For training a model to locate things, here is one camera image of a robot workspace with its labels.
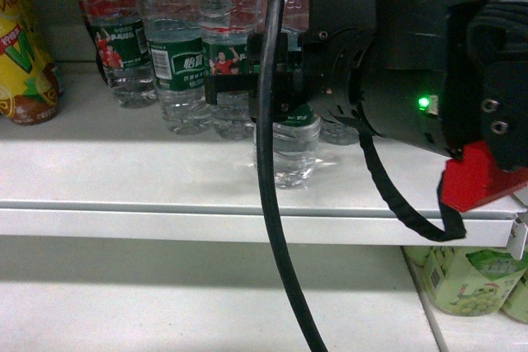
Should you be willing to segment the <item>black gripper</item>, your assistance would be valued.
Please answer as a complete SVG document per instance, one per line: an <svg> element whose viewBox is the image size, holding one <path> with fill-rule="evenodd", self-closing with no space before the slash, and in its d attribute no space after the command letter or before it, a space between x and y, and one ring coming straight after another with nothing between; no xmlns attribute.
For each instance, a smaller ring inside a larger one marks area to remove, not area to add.
<svg viewBox="0 0 528 352"><path fill-rule="evenodd" d="M284 121L306 104L322 119L346 126L369 126L362 102L362 74L375 31L352 27L325 40L299 36L300 52L287 52L286 35L279 42L273 88L273 120ZM224 92L247 92L257 97L258 74L210 75L205 77L205 101L218 104Z"/></svg>

